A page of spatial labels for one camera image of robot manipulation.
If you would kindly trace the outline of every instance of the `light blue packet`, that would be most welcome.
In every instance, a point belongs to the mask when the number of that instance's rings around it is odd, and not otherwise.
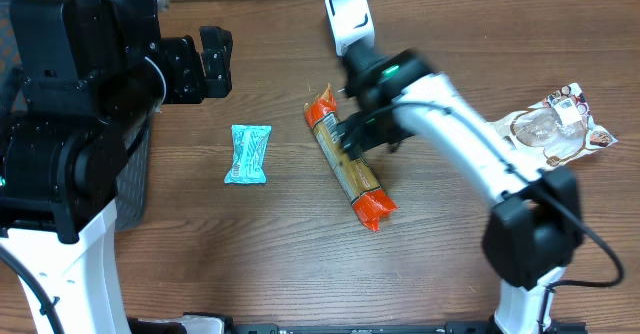
[[[233,166],[224,178],[225,184],[264,184],[264,154],[271,134],[270,125],[232,125]]]

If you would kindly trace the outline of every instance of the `black cable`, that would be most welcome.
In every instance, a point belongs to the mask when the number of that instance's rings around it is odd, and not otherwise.
[[[525,184],[531,184],[527,180],[527,178],[525,178],[524,175],[522,175],[522,173],[520,173],[515,168],[515,166],[512,163],[509,163],[507,161],[507,159],[502,155],[502,153],[500,153],[500,151],[495,146],[493,146],[493,144],[484,136],[484,134],[482,134],[482,132],[480,132],[480,130],[478,128],[476,128],[475,125],[473,125],[463,115],[461,115],[460,113],[456,112],[453,108],[447,107],[447,106],[444,106],[444,105],[439,105],[439,104],[429,103],[429,102],[400,102],[400,103],[393,103],[393,104],[391,104],[389,106],[386,106],[384,108],[380,108],[378,110],[375,110],[371,114],[367,115],[362,120],[362,124],[361,125],[357,126],[355,129],[352,129],[351,131],[345,132],[345,134],[343,135],[344,140],[341,138],[341,141],[345,142],[346,139],[349,139],[351,136],[354,136],[354,135],[358,134],[360,131],[363,130],[363,127],[366,126],[367,123],[370,122],[371,120],[375,120],[379,116],[381,116],[383,114],[386,114],[387,112],[391,112],[391,111],[393,111],[393,110],[395,110],[395,109],[397,109],[399,107],[402,107],[402,106],[421,106],[421,107],[425,107],[425,108],[431,108],[431,109],[440,110],[446,115],[453,116],[454,118],[456,118],[456,120],[458,120],[465,127],[467,127],[467,129],[469,129],[469,131],[471,131],[477,137],[477,139],[480,140],[482,142],[482,144],[487,149],[489,149],[489,151],[491,153],[493,153],[493,155],[496,156],[496,158],[498,158],[498,160],[500,162],[505,164],[505,166],[507,167],[508,170],[510,170],[514,175],[516,175],[516,177],[518,177],[518,179],[520,179]],[[586,288],[611,288],[613,286],[616,286],[616,285],[620,284],[624,280],[625,270],[624,270],[624,265],[622,264],[622,261],[620,260],[618,255],[615,253],[615,251],[613,251],[613,249],[611,249],[611,247],[607,244],[607,242],[605,242],[602,238],[600,238],[584,222],[578,220],[578,218],[575,216],[575,214],[573,214],[569,209],[567,209],[567,207],[565,207],[562,203],[560,203],[558,200],[553,198],[551,195],[549,195],[549,194],[547,194],[547,193],[545,193],[545,192],[543,192],[541,190],[537,190],[536,189],[534,192],[535,192],[535,194],[538,196],[538,198],[540,200],[542,200],[543,202],[545,202],[546,204],[550,205],[555,210],[560,212],[560,214],[562,214],[562,216],[564,216],[573,225],[575,225],[582,233],[584,233],[591,240],[593,240],[607,254],[607,256],[609,256],[609,258],[613,262],[613,264],[614,264],[614,266],[616,268],[616,271],[617,271],[617,277],[614,280],[611,280],[611,281],[593,282],[593,281],[583,281],[583,280],[561,279],[561,280],[555,281],[555,282],[547,285],[547,287],[545,289],[545,292],[544,292],[542,306],[540,308],[540,316],[538,318],[538,328],[539,328],[540,334],[542,334],[542,333],[544,333],[544,314],[545,314],[545,312],[547,310],[547,302],[549,300],[550,293],[552,293],[555,288],[560,287],[560,286],[578,286],[578,287],[586,287]]]
[[[133,154],[135,154],[136,150],[138,150],[138,147],[140,146],[140,144],[142,144],[142,141],[144,140],[144,136],[147,134],[148,131],[149,131],[149,119],[145,119],[142,126],[140,126],[140,130],[138,130],[138,134],[136,134],[136,137],[133,139],[133,141],[131,142],[131,145],[129,145],[129,148],[127,149],[127,156],[129,158],[131,158]]]
[[[9,251],[7,251],[7,249],[5,249],[2,245],[0,245],[0,260],[7,264],[7,266],[9,266],[9,268],[11,268],[11,270],[13,270],[20,277],[20,279],[22,279],[22,281],[27,284],[29,289],[31,289],[33,294],[40,302],[40,314],[47,316],[47,318],[49,319],[49,324],[51,324],[53,333],[64,334],[62,324],[60,323],[60,318],[58,318],[58,314],[56,313],[56,310],[54,308],[57,302],[57,298],[56,301],[51,303],[51,300],[49,300],[49,296],[44,291],[42,286],[40,286],[40,283],[38,283],[36,278],[34,278],[29,270],[27,270],[27,268],[25,268],[24,265],[22,265],[22,263],[16,257],[11,255],[11,253],[9,253]]]

